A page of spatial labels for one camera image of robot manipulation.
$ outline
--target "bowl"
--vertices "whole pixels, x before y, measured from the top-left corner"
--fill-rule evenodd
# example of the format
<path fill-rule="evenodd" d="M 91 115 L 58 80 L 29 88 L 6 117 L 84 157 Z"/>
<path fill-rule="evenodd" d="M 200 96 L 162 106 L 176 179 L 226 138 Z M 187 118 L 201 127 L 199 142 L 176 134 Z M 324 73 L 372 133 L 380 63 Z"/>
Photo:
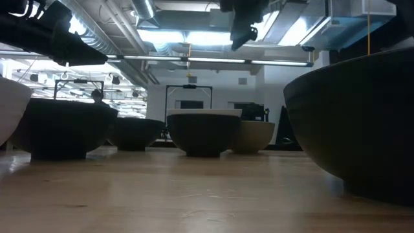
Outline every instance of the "bowl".
<path fill-rule="evenodd" d="M 167 115 L 211 114 L 241 117 L 242 112 L 242 109 L 168 109 Z"/>
<path fill-rule="evenodd" d="M 106 141 L 117 115 L 102 105 L 32 98 L 10 141 L 32 159 L 84 159 Z"/>
<path fill-rule="evenodd" d="M 257 154 L 272 140 L 275 123 L 244 120 L 230 149 L 236 154 Z"/>
<path fill-rule="evenodd" d="M 190 157 L 220 157 L 240 128 L 241 119 L 231 115 L 176 114 L 167 117 L 174 144 Z"/>
<path fill-rule="evenodd" d="M 31 96 L 32 90 L 27 86 L 0 78 L 0 145 L 16 129 Z"/>
<path fill-rule="evenodd" d="M 353 192 L 392 202 L 414 195 L 413 66 L 414 48 L 383 52 L 312 71 L 284 89 L 300 146 Z"/>
<path fill-rule="evenodd" d="M 118 118 L 109 134 L 109 142 L 123 151 L 145 151 L 161 135 L 166 127 L 159 120 Z"/>

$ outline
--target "white bowl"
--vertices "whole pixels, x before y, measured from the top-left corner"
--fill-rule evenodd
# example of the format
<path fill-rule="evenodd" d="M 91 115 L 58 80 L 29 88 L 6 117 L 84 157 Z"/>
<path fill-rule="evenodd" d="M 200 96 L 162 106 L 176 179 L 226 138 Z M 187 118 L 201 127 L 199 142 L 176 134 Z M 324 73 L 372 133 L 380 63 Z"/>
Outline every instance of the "white bowl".
<path fill-rule="evenodd" d="M 27 86 L 0 78 L 0 145 L 16 129 L 31 96 L 32 90 Z"/>
<path fill-rule="evenodd" d="M 242 109 L 168 109 L 167 115 L 211 114 L 241 117 Z"/>

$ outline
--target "lamp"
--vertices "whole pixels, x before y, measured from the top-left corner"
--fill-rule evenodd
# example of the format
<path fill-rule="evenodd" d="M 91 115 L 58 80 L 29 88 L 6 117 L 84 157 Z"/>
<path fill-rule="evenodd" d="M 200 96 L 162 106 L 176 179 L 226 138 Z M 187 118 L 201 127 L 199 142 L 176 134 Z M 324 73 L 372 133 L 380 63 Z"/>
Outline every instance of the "lamp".
<path fill-rule="evenodd" d="M 133 92 L 132 92 L 132 96 L 133 96 L 134 98 L 137 98 L 137 97 L 139 96 L 138 91 L 133 91 Z"/>
<path fill-rule="evenodd" d="M 119 85 L 121 81 L 119 80 L 119 76 L 113 76 L 112 84 Z"/>
<path fill-rule="evenodd" d="M 31 74 L 30 75 L 30 81 L 38 82 L 39 81 L 39 75 L 38 74 Z"/>

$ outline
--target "beige bowl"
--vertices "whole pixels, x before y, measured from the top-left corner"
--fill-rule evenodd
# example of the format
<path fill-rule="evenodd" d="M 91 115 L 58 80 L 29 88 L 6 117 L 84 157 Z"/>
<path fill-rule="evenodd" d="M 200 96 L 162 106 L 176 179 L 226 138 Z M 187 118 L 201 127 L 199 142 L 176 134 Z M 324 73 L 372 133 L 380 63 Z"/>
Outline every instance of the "beige bowl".
<path fill-rule="evenodd" d="M 272 140 L 274 123 L 244 120 L 230 149 L 238 154 L 256 154 Z"/>

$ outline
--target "duct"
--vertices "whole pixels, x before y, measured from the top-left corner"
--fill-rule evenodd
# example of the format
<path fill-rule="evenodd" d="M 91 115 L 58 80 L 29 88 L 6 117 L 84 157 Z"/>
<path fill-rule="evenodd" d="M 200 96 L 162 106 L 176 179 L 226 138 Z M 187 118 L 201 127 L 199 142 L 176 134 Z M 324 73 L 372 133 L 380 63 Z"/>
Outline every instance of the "duct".
<path fill-rule="evenodd" d="M 175 52 L 169 43 L 154 43 L 154 48 L 158 52 L 159 56 L 174 56 L 179 57 L 182 56 L 182 54 L 179 54 L 178 52 Z M 187 67 L 187 62 L 185 61 L 171 61 L 171 63 L 179 66 L 185 66 Z"/>
<path fill-rule="evenodd" d="M 131 33 L 133 39 L 140 45 L 140 50 L 138 50 L 139 53 L 143 53 L 143 54 L 147 54 L 147 50 L 146 50 L 146 46 L 144 44 L 144 42 L 141 40 L 141 37 L 138 35 L 138 32 L 136 31 L 135 28 L 133 28 L 130 25 L 130 22 L 128 21 L 128 19 L 124 16 L 124 13 L 121 11 L 121 9 L 118 7 L 117 4 L 115 4 L 115 2 L 113 0 L 107 0 L 108 5 L 111 7 L 111 10 L 113 10 L 113 12 L 115 14 L 117 14 L 117 16 L 121 19 L 121 21 L 124 23 L 125 27 L 127 28 L 127 30 L 129 31 L 129 33 Z"/>
<path fill-rule="evenodd" d="M 283 46 L 301 45 L 320 50 L 346 48 L 396 16 L 395 5 L 386 0 L 287 0 L 265 37 L 265 42 Z"/>
<path fill-rule="evenodd" d="M 286 2 L 263 41 L 276 44 L 279 43 L 291 26 L 299 19 L 306 7 L 306 2 Z"/>
<path fill-rule="evenodd" d="M 143 21 L 136 26 L 137 29 L 229 32 L 233 14 L 222 13 L 220 10 L 211 12 L 162 10 L 157 12 L 156 18 L 159 26 L 155 27 L 151 22 Z"/>
<path fill-rule="evenodd" d="M 59 1 L 72 10 L 73 16 L 87 29 L 87 32 L 82 35 L 83 38 L 87 38 L 86 44 L 104 54 L 121 54 L 121 50 L 111 41 L 105 32 L 103 32 L 103 30 L 96 24 L 95 20 L 76 0 Z M 147 86 L 148 80 L 143 72 L 134 68 L 129 61 L 121 61 L 120 63 L 113 65 L 120 69 L 121 72 L 124 72 L 133 85 L 142 87 Z"/>
<path fill-rule="evenodd" d="M 121 22 L 119 22 L 118 18 L 114 15 L 112 10 L 109 8 L 108 4 L 105 2 L 105 0 L 100 1 L 102 7 L 106 12 L 109 14 L 109 17 L 115 22 L 115 25 L 121 30 L 122 34 L 125 35 L 127 40 L 132 44 L 134 49 L 137 51 L 143 52 L 140 45 L 132 38 L 132 36 L 125 30 L 124 26 L 122 26 Z"/>
<path fill-rule="evenodd" d="M 152 0 L 132 0 L 132 6 L 140 19 L 148 20 L 155 16 L 155 5 Z"/>

